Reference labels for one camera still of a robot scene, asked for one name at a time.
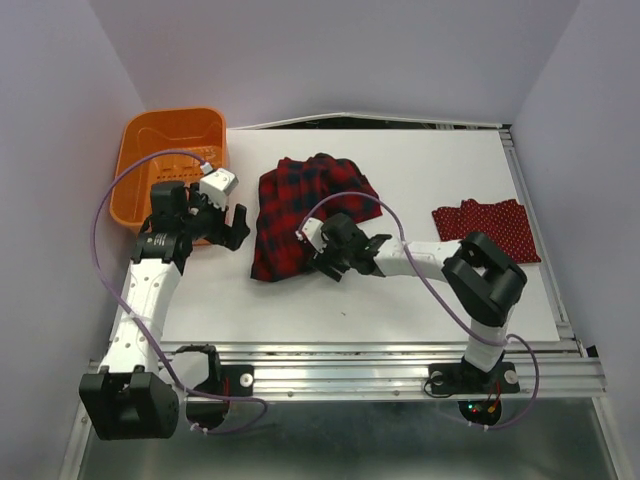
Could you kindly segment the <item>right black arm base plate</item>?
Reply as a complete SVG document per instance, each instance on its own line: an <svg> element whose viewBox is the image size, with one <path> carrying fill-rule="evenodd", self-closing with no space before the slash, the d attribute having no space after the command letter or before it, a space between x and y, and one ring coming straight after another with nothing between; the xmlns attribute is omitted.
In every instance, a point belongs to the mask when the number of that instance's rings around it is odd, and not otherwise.
<svg viewBox="0 0 640 480"><path fill-rule="evenodd" d="M429 366L430 385L434 395L480 395L520 392L519 377L515 365L501 361L489 372L461 360L457 363L434 363Z"/></svg>

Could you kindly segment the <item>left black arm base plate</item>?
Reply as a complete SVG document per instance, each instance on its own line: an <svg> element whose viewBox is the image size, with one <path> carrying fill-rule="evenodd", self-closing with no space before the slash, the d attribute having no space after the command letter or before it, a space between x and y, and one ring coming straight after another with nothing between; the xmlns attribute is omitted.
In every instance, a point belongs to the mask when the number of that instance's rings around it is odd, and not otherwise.
<svg viewBox="0 0 640 480"><path fill-rule="evenodd" d="M254 367L230 364L218 367L194 365L178 371L188 388L226 397L250 397L253 394Z"/></svg>

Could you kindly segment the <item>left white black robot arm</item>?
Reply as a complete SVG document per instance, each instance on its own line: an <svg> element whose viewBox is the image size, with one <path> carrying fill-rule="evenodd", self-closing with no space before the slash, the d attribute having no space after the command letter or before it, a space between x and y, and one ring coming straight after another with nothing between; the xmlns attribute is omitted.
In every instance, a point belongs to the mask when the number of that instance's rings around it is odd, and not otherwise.
<svg viewBox="0 0 640 480"><path fill-rule="evenodd" d="M86 374L79 395L102 440L169 438L179 418L179 395L189 389L163 356L162 336L171 298L194 244L204 239L236 251L250 233L247 209L227 206L224 190L205 181L156 183L151 213L136 239L116 333L97 372Z"/></svg>

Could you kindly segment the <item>red polka dot skirt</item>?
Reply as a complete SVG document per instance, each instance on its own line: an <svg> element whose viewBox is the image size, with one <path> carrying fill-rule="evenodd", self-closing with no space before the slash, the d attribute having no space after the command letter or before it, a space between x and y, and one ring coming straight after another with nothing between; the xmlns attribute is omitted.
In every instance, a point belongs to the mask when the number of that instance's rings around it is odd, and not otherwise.
<svg viewBox="0 0 640 480"><path fill-rule="evenodd" d="M497 203L462 200L432 212L441 241L462 240L473 232L486 234L517 264L540 263L527 211L516 199Z"/></svg>

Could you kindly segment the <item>red black plaid skirt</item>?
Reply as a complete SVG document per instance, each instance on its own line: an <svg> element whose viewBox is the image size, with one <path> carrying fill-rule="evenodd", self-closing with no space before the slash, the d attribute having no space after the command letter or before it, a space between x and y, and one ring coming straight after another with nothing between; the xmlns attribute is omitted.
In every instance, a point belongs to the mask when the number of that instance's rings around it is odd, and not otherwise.
<svg viewBox="0 0 640 480"><path fill-rule="evenodd" d="M306 161L281 159L259 179L259 213L250 278L278 282L311 270L311 245L296 230L307 214L324 221L344 213L361 223L382 215L367 177L355 162L318 153Z"/></svg>

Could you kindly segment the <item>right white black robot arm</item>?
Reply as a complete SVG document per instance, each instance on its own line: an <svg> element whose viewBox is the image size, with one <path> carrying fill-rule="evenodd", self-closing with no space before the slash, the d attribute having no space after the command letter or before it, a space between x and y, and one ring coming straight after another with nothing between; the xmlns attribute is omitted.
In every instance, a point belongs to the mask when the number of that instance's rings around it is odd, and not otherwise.
<svg viewBox="0 0 640 480"><path fill-rule="evenodd" d="M447 284L470 317L461 381L482 390L495 380L507 324L528 278L486 234L473 232L444 242L409 242L390 234L369 237L349 216L336 214L325 221L305 220L297 236L314 249L312 268L335 281L355 270L363 276L412 276L424 284Z"/></svg>

